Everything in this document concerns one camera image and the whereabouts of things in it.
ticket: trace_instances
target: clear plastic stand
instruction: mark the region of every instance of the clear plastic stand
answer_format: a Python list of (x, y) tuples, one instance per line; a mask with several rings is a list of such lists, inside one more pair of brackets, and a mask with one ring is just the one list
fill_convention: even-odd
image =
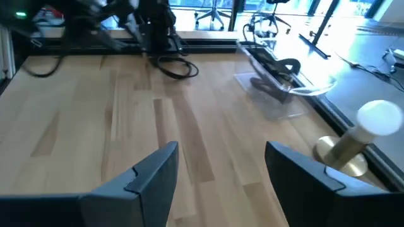
[[(277, 60), (271, 49), (275, 44), (275, 39), (265, 40), (265, 42), (258, 44), (258, 48), (261, 52), (263, 51), (265, 54), (268, 54), (270, 58)], [(245, 64), (235, 65), (236, 80), (238, 80), (255, 106), (260, 109), (268, 120), (282, 120), (306, 114), (308, 109), (300, 101), (299, 97), (322, 95), (336, 84), (336, 79), (332, 78), (329, 84), (322, 87), (306, 86), (294, 88), (293, 80), (296, 79), (296, 76), (292, 75), (289, 79), (280, 79), (271, 75), (249, 52), (251, 49), (257, 50), (254, 44), (239, 41), (237, 45), (237, 53), (244, 55), (249, 65), (248, 67)], [(263, 78), (266, 83), (264, 86), (266, 92), (257, 89), (252, 84), (254, 81), (264, 81)]]

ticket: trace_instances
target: wooden tabletop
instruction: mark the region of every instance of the wooden tabletop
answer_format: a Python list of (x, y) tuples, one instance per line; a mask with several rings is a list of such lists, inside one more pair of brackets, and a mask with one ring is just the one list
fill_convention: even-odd
[[(128, 55), (102, 65), (102, 56), (67, 57), (47, 79), (19, 71), (0, 96), (0, 193), (87, 192), (179, 141), (168, 226), (287, 226), (265, 142), (310, 156), (319, 137), (335, 133), (304, 103), (304, 115), (266, 119), (235, 79), (236, 68), (249, 67), (243, 56), (187, 59), (200, 74), (183, 81)], [(55, 61), (29, 57), (25, 65), (44, 73)]]

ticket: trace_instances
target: wooden table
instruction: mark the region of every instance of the wooden table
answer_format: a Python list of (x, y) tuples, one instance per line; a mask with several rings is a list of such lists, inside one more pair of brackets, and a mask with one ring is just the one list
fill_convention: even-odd
[[(18, 72), (0, 96), (0, 193), (86, 192), (179, 141), (168, 226), (287, 226), (265, 142), (311, 155), (317, 138), (335, 133), (309, 107), (266, 120), (234, 77), (235, 65), (249, 67), (243, 56), (187, 58), (200, 75), (184, 81), (128, 55), (102, 65), (98, 55), (67, 57), (47, 79)], [(29, 57), (25, 65), (45, 72), (54, 62)]]

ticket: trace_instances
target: brass base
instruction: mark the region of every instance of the brass base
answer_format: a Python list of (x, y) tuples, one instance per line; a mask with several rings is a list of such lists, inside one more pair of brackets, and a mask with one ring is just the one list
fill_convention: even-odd
[[(338, 142), (338, 138), (333, 136), (321, 137), (316, 145), (313, 147), (314, 158), (324, 163), (325, 155), (330, 151), (330, 149)], [(358, 154), (352, 158), (341, 170), (339, 170), (351, 177), (359, 177), (366, 173), (367, 171), (367, 161), (362, 154)]]

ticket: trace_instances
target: green light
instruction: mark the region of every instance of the green light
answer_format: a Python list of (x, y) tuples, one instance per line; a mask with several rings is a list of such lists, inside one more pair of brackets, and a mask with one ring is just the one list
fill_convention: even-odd
[(17, 13), (15, 13), (15, 16), (16, 16), (17, 18), (19, 18), (19, 19), (24, 19), (24, 18), (27, 17), (27, 14), (24, 13), (24, 12), (17, 12)]

